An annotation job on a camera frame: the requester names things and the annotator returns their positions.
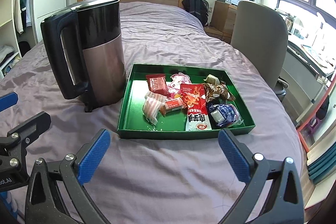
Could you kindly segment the blue white snack packet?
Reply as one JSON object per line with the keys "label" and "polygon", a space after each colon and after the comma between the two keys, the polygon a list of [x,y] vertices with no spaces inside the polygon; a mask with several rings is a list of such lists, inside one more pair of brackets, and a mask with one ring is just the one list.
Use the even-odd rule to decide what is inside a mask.
{"label": "blue white snack packet", "polygon": [[243,119],[235,105],[231,103],[207,105],[209,114],[219,128],[228,128],[241,125]]}

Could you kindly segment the red white snack packet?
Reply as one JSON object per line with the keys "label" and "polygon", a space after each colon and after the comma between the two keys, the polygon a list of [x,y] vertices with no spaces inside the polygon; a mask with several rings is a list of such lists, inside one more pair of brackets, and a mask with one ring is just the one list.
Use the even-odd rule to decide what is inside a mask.
{"label": "red white snack packet", "polygon": [[182,99],[187,105],[186,131],[212,130],[206,108],[203,84],[181,84]]}

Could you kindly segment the brown gold snack packet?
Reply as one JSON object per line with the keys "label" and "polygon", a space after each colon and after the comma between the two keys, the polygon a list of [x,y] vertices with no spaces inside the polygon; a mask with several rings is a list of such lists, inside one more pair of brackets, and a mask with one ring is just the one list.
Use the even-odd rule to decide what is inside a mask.
{"label": "brown gold snack packet", "polygon": [[203,84],[205,89],[206,102],[211,102],[213,100],[224,100],[224,101],[235,101],[235,96],[228,90],[225,83],[220,84]]}

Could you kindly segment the beige snack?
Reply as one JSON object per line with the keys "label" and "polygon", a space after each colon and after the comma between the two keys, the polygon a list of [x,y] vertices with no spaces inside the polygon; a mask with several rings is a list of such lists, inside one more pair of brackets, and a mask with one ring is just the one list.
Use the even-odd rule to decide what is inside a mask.
{"label": "beige snack", "polygon": [[213,76],[211,74],[209,74],[205,79],[204,81],[208,84],[212,84],[212,85],[219,85],[221,82],[220,80],[216,77],[216,76]]}

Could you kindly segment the small red snack bar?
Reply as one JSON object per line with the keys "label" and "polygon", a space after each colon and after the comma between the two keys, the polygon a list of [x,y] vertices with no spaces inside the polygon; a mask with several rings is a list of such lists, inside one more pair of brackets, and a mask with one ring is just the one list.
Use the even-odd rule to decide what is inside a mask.
{"label": "small red snack bar", "polygon": [[187,108],[187,105],[183,102],[181,97],[173,98],[167,100],[164,105],[160,108],[159,112],[165,116],[167,113],[172,111],[182,110]]}

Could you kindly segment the pink striped snack packet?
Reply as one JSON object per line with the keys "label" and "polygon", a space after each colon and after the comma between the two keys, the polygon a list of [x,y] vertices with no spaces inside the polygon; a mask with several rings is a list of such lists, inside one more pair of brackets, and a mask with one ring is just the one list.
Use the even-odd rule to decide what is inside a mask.
{"label": "pink striped snack packet", "polygon": [[142,112],[145,118],[153,125],[158,123],[157,116],[160,108],[165,106],[167,97],[162,94],[148,91],[145,95],[145,102],[142,107]]}

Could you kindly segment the pink cartoon snack bag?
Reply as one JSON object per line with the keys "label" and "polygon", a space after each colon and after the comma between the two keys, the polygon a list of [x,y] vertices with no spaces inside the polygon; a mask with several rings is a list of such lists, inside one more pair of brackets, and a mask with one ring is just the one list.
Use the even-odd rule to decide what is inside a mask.
{"label": "pink cartoon snack bag", "polygon": [[170,98],[177,98],[181,96],[181,84],[190,84],[191,80],[188,75],[182,72],[172,75],[171,82],[167,83]]}

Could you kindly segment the dark red snack packet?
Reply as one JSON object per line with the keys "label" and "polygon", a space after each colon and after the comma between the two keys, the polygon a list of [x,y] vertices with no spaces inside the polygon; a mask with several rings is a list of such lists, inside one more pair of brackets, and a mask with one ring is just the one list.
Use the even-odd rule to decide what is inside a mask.
{"label": "dark red snack packet", "polygon": [[155,94],[169,97],[170,93],[166,83],[166,75],[163,73],[146,75],[148,88]]}

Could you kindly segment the purple bed sheet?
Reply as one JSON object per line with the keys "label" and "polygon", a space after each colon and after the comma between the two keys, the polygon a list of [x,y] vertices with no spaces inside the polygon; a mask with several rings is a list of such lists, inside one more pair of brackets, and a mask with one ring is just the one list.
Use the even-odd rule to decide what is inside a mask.
{"label": "purple bed sheet", "polygon": [[[291,157],[297,169],[302,167],[302,147],[291,119],[242,53],[207,36],[197,18],[178,7],[123,3],[120,19],[127,71],[134,63],[226,71],[255,122],[239,140],[267,159]],[[28,168],[39,157],[54,161],[77,152],[102,128],[112,133],[107,153],[85,186],[112,223],[217,223],[244,187],[216,139],[120,139],[120,103],[86,113],[79,100],[65,100],[43,43],[1,80],[1,94],[10,92],[19,100],[1,112],[1,135],[41,111],[52,120],[50,129],[28,147]]]}

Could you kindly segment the green tray box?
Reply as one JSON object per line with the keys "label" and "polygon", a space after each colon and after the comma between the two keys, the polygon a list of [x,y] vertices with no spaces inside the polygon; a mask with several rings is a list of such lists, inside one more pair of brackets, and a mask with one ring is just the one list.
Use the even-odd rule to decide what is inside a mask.
{"label": "green tray box", "polygon": [[255,122],[238,89],[231,80],[230,75],[224,69],[197,68],[179,65],[137,64],[134,63],[130,70],[120,116],[117,125],[117,133],[124,139],[151,139],[151,140],[197,140],[218,137],[219,128],[214,123],[211,129],[187,131],[186,110],[177,110],[162,116],[158,114],[158,123],[154,126],[149,123],[142,112],[145,102],[145,94],[149,91],[146,75],[164,74],[169,83],[171,76],[176,73],[184,73],[190,76],[193,84],[200,84],[207,75],[213,75],[224,81],[228,90],[235,97],[232,102],[237,108],[242,124],[230,127],[234,135],[248,134],[255,128]]}

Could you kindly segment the black silver electric kettle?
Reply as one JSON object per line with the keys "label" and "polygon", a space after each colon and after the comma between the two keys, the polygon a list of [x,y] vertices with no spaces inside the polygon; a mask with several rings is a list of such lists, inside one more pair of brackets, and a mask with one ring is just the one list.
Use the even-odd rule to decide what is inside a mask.
{"label": "black silver electric kettle", "polygon": [[43,42],[63,97],[85,111],[117,103],[124,94],[120,0],[74,3],[41,22]]}

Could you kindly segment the white desk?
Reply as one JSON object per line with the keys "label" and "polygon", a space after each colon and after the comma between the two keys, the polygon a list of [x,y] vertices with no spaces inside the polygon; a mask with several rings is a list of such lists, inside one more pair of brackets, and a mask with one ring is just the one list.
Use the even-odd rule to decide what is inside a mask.
{"label": "white desk", "polygon": [[288,84],[284,105],[295,125],[317,106],[331,83],[335,69],[322,64],[321,56],[294,34],[288,34],[288,46],[280,77]]}

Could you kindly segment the grey office chair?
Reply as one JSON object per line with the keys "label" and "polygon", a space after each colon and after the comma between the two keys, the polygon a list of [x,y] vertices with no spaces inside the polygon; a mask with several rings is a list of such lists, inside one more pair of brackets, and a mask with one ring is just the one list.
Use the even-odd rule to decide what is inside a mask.
{"label": "grey office chair", "polygon": [[279,80],[288,46],[288,30],[275,10],[252,1],[239,2],[231,46],[240,51],[280,101],[288,84]]}

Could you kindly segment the wooden nightstand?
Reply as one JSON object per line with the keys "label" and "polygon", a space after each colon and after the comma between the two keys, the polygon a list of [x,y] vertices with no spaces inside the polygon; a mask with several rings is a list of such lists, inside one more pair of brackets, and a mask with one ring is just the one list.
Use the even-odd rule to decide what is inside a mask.
{"label": "wooden nightstand", "polygon": [[216,1],[210,24],[204,27],[205,33],[210,37],[230,44],[235,25],[236,10],[237,6]]}

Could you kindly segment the black backpack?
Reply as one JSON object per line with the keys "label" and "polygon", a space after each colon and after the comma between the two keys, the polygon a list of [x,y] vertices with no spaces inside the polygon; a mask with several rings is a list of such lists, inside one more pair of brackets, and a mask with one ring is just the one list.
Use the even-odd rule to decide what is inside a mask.
{"label": "black backpack", "polygon": [[183,8],[196,17],[202,26],[208,26],[209,3],[206,0],[183,0]]}

